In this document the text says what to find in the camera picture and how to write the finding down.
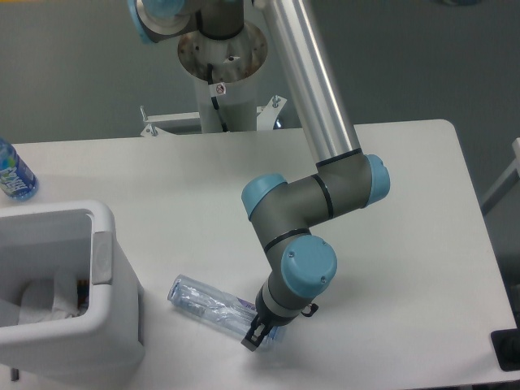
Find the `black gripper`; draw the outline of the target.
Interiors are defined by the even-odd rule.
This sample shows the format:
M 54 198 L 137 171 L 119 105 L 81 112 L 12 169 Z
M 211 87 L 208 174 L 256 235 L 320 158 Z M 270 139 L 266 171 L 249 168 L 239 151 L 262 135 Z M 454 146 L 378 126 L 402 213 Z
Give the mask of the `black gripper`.
M 262 294 L 256 296 L 255 305 L 257 315 L 241 341 L 241 344 L 249 351 L 256 351 L 273 327 L 288 325 L 303 311 L 302 308 L 272 310 L 264 301 Z

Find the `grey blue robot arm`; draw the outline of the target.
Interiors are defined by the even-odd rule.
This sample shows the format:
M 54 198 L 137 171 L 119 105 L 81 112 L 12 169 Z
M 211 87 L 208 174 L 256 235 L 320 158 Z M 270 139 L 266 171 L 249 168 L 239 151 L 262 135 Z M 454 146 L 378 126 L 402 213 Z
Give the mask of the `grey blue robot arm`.
M 271 273 L 256 297 L 257 313 L 242 341 L 255 350 L 278 326 L 310 316 L 332 281 L 337 258 L 310 229 L 388 195 L 381 159 L 364 154 L 328 68 L 307 1 L 256 1 L 268 27 L 245 19 L 242 1 L 131 1 L 142 41 L 177 38 L 177 55 L 196 85 L 203 132 L 255 130 L 254 78 L 275 43 L 317 171 L 289 183 L 262 175 L 241 199 Z

